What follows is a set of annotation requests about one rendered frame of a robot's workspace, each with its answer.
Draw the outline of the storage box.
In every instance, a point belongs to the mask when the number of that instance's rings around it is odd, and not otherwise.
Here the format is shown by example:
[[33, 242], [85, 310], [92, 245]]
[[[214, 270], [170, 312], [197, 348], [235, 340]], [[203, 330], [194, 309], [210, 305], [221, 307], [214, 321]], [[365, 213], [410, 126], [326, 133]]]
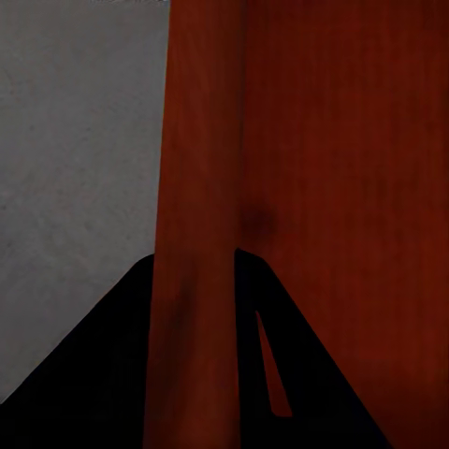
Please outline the storage box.
[[238, 248], [392, 449], [449, 449], [449, 0], [171, 0], [142, 449], [241, 449]]

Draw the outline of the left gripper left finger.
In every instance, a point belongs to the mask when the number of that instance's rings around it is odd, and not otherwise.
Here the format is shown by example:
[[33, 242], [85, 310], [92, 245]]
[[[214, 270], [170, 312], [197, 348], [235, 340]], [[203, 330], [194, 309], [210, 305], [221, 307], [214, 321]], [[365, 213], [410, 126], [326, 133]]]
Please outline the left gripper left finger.
[[0, 405], [0, 449], [142, 449], [154, 253]]

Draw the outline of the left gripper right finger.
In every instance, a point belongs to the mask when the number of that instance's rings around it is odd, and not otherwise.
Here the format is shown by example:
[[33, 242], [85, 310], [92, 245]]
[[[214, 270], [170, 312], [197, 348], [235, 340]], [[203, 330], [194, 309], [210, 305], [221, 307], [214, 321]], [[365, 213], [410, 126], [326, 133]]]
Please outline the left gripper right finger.
[[[392, 449], [271, 266], [235, 250], [241, 449]], [[293, 417], [276, 416], [259, 312]]]

